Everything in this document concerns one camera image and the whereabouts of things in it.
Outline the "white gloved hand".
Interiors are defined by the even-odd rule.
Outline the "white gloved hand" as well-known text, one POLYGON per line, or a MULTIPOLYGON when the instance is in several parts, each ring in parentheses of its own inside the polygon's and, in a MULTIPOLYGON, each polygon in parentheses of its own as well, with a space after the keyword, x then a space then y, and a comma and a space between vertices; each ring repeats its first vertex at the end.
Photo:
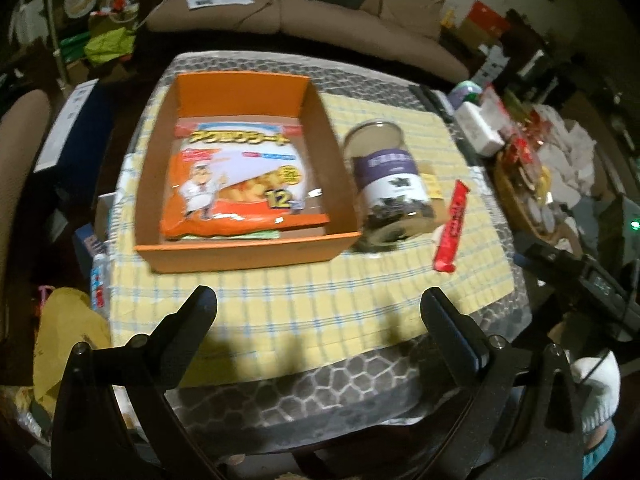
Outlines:
POLYGON ((591 434, 611 420, 620 404, 620 368, 611 350, 597 358, 570 364, 578 396, 582 399, 582 432, 591 434))

